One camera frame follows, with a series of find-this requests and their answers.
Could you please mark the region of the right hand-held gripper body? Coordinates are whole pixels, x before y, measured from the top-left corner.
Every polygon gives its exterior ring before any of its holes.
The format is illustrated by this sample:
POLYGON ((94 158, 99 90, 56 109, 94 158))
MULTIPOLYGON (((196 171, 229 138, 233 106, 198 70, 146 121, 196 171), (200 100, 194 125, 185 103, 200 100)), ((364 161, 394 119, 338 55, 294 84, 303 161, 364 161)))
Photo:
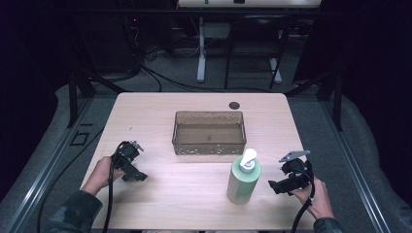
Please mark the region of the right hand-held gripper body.
POLYGON ((303 162, 300 157, 310 153, 310 150, 290 151, 280 159, 283 163, 281 170, 287 175, 287 179, 294 182, 295 187, 306 187, 312 177, 311 163, 303 162))

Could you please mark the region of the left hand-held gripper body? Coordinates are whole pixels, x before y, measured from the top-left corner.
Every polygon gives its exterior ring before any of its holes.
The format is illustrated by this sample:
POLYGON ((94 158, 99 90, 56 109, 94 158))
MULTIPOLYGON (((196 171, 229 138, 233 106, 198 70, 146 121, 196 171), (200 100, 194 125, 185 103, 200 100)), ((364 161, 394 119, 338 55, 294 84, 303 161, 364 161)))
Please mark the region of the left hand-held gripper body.
POLYGON ((115 169, 126 171, 131 162, 144 149, 136 141, 123 141, 116 148, 112 155, 112 164, 115 169))

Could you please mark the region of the green pump bottle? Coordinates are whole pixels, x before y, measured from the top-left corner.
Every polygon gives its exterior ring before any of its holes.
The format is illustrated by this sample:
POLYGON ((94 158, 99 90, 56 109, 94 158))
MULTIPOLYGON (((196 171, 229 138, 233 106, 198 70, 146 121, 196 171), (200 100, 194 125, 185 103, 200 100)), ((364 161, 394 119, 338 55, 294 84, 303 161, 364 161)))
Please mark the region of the green pump bottle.
POLYGON ((261 166, 257 157, 256 150, 246 149, 231 163, 226 191, 226 196, 231 203, 243 205, 249 202, 261 175, 261 166))

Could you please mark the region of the clear brown plastic bin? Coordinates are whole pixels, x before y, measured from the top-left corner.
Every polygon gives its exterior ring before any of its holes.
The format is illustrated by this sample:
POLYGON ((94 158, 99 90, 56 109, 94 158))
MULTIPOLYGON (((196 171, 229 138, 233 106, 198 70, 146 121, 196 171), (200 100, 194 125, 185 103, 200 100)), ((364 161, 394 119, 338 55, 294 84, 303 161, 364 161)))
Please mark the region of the clear brown plastic bin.
POLYGON ((242 154, 247 143, 242 112, 179 111, 172 144, 176 155, 242 154))

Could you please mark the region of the person's left hand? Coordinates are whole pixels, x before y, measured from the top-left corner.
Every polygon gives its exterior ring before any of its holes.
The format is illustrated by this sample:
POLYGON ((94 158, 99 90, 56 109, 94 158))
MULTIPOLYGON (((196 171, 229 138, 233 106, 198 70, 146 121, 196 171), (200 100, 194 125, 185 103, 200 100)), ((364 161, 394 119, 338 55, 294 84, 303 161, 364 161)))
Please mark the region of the person's left hand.
MULTIPOLYGON (((81 190, 95 196, 103 187, 107 186, 109 184, 109 176, 112 173, 111 164, 112 159, 110 156, 104 156, 99 159, 81 190)), ((113 180, 116 180, 123 175, 123 171, 115 170, 112 174, 113 180)))

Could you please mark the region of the person's right hand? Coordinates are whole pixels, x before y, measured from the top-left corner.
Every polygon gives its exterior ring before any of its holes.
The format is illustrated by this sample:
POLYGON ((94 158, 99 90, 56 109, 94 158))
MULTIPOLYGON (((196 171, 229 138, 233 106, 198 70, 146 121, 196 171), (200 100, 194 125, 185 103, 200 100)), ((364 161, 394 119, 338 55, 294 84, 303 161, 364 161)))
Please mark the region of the person's right hand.
POLYGON ((304 204, 310 197, 312 188, 315 188, 315 193, 311 197, 312 202, 307 211, 314 217, 314 219, 326 217, 335 218, 328 197, 326 184, 317 177, 315 177, 314 181, 305 188, 292 190, 291 194, 294 195, 301 204, 304 204))

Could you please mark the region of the black metal stand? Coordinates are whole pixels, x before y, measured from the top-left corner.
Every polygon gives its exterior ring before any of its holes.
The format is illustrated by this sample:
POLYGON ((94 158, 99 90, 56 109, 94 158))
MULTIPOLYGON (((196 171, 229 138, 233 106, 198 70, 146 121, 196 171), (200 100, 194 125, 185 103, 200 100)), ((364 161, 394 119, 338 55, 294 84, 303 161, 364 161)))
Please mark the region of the black metal stand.
POLYGON ((310 86, 319 83, 321 86, 316 93, 319 101, 328 101, 333 96, 332 121, 335 127, 341 131, 341 109, 342 109, 342 76, 339 71, 326 71, 317 78, 303 82, 298 87, 288 91, 287 97, 293 97, 296 94, 308 89, 310 86))
POLYGON ((79 117, 78 91, 80 91, 85 98, 93 98, 95 96, 96 90, 91 84, 92 81, 103 84, 115 93, 125 92, 124 88, 111 83, 95 72, 91 72, 87 69, 73 70, 68 78, 70 107, 68 128, 72 127, 79 117))

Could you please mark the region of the black equipment cabinet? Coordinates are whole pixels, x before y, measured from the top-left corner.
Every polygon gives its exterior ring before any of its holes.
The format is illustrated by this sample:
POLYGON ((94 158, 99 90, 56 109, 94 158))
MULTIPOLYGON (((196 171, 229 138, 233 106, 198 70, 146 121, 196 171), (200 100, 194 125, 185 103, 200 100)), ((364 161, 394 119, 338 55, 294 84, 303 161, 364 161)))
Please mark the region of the black equipment cabinet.
POLYGON ((134 61, 118 16, 89 16, 87 26, 88 50, 95 68, 101 72, 130 72, 134 61))

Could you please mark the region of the black chair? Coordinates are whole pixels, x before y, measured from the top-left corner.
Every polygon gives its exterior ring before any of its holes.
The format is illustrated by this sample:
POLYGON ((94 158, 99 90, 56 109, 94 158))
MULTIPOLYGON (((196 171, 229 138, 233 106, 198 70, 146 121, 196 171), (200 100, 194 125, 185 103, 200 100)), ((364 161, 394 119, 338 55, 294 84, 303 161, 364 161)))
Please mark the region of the black chair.
POLYGON ((230 26, 224 73, 224 87, 228 88, 231 73, 246 79, 248 73, 266 73, 271 77, 269 87, 281 83, 278 79, 280 63, 289 36, 296 25, 290 16, 248 15, 230 26))

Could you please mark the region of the white desk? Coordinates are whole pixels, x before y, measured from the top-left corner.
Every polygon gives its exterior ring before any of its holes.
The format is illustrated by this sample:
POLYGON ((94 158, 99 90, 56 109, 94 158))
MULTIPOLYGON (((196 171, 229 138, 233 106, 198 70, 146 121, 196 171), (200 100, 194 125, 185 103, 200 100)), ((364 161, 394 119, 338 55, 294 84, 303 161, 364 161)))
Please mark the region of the white desk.
MULTIPOLYGON (((317 9, 322 0, 178 0, 178 9, 183 10, 269 10, 269 9, 317 9)), ((204 18, 199 17, 199 62, 197 81, 205 81, 206 51, 204 18)))

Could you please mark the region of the aluminium floor rail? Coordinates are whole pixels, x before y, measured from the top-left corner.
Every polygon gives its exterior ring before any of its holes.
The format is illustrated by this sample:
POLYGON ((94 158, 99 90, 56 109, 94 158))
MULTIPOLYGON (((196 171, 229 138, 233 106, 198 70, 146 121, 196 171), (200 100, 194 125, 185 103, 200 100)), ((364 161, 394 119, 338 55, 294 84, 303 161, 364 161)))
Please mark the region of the aluminium floor rail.
POLYGON ((350 148, 344 132, 339 131, 333 121, 331 106, 325 101, 321 101, 320 106, 326 115, 326 121, 332 128, 332 132, 337 139, 340 148, 343 150, 343 158, 345 160, 346 167, 376 233, 392 233, 374 195, 369 188, 369 185, 366 182, 361 168, 355 159, 354 153, 350 148))
POLYGON ((79 117, 68 128, 69 101, 61 98, 51 124, 27 164, 0 202, 0 233, 36 233, 83 182, 105 123, 94 116, 95 100, 79 102, 79 117))

